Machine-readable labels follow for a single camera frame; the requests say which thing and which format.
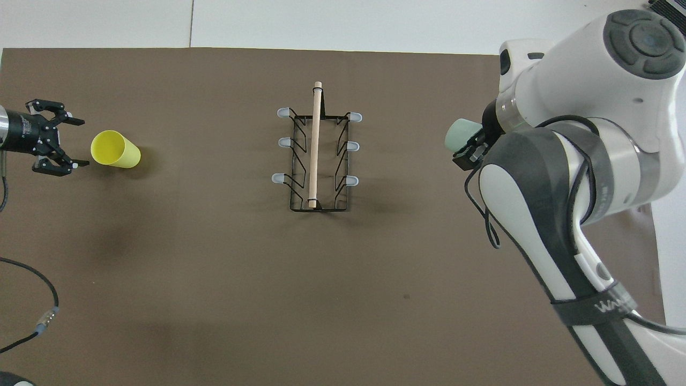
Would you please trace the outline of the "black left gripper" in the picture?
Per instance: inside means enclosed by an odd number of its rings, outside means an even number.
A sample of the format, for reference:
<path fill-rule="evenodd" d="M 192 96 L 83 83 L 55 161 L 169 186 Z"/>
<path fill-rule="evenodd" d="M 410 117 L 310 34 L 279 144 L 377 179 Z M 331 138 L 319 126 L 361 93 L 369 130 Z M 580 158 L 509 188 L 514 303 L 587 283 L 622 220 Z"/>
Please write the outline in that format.
<path fill-rule="evenodd" d="M 85 121 L 73 117 L 64 107 L 64 103 L 34 99 L 25 103 L 28 113 L 8 110 L 5 150 L 22 152 L 36 156 L 32 171 L 52 176 L 66 176 L 74 169 L 90 164 L 87 160 L 72 159 L 58 145 L 59 124 L 83 125 Z M 41 115 L 50 112 L 51 120 Z"/>

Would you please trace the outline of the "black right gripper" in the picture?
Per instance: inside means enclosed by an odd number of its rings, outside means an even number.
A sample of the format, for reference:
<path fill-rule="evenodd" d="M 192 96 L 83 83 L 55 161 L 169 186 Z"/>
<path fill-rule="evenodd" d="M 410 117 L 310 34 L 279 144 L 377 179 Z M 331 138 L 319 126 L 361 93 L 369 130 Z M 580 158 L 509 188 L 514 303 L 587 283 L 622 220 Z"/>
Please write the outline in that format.
<path fill-rule="evenodd" d="M 483 137 L 473 137 L 453 154 L 453 163 L 468 171 L 475 169 L 487 154 L 488 143 L 495 143 L 505 130 L 500 125 L 496 113 L 497 100 L 492 100 L 482 113 Z"/>

